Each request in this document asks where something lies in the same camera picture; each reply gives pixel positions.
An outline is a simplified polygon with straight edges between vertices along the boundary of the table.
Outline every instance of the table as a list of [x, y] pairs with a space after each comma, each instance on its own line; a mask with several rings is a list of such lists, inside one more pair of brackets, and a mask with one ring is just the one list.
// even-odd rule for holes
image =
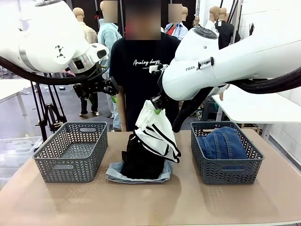
[[301, 123], [301, 106], [277, 94], [251, 94], [231, 85], [223, 101], [219, 95], [212, 97], [219, 105], [217, 121], [225, 114], [232, 122], [264, 124], [262, 137], [268, 140], [273, 124]]
[[22, 92], [31, 86], [29, 80], [25, 79], [1, 79], [0, 80], [0, 103], [9, 100], [13, 97], [17, 97], [22, 114], [27, 115], [21, 95], [27, 95]]
[[128, 132], [108, 133], [109, 148], [91, 183], [46, 184], [29, 160], [0, 191], [1, 226], [284, 225], [301, 222], [301, 175], [251, 129], [265, 155], [253, 185], [204, 185], [192, 158], [190, 131], [176, 134], [182, 152], [164, 184], [108, 182]]

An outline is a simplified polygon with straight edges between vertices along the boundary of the black pants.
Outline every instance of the black pants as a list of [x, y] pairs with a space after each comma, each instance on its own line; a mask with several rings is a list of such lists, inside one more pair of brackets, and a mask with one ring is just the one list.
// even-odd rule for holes
[[[90, 98], [90, 101], [92, 103], [91, 111], [98, 112], [98, 95], [97, 93], [91, 94], [92, 98]], [[87, 111], [87, 101], [84, 98], [80, 99], [81, 101], [81, 114], [88, 114]]]

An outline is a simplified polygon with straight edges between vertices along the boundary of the gray plastic basket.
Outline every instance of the gray plastic basket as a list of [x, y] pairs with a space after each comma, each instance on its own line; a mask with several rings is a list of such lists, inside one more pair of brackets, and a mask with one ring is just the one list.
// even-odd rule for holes
[[[234, 128], [238, 132], [248, 159], [211, 160], [204, 156], [197, 137], [209, 134], [210, 131], [208, 130], [224, 126]], [[202, 180], [207, 185], [253, 184], [264, 159], [263, 155], [244, 135], [238, 125], [229, 121], [191, 123], [191, 149]], [[229, 166], [236, 166], [239, 169], [229, 169]]]
[[91, 182], [108, 147], [106, 122], [67, 122], [34, 154], [45, 182]]

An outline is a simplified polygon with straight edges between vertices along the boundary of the blue shirt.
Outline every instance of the blue shirt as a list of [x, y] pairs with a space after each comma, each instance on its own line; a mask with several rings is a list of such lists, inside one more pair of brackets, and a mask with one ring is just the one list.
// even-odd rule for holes
[[[167, 33], [169, 29], [173, 26], [173, 24], [174, 23], [169, 23], [168, 25], [166, 25], [166, 28], [164, 29], [164, 33]], [[187, 32], [188, 29], [183, 25], [183, 23], [177, 23], [172, 36], [175, 36], [179, 40], [182, 40], [184, 36], [187, 34]]]

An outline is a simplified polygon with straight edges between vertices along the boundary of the beige shirt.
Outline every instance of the beige shirt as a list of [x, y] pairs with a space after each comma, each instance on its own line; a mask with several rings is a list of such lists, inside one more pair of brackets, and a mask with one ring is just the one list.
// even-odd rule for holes
[[81, 29], [83, 30], [87, 42], [89, 44], [98, 43], [96, 32], [91, 27], [88, 27], [84, 22], [79, 22], [79, 24]]

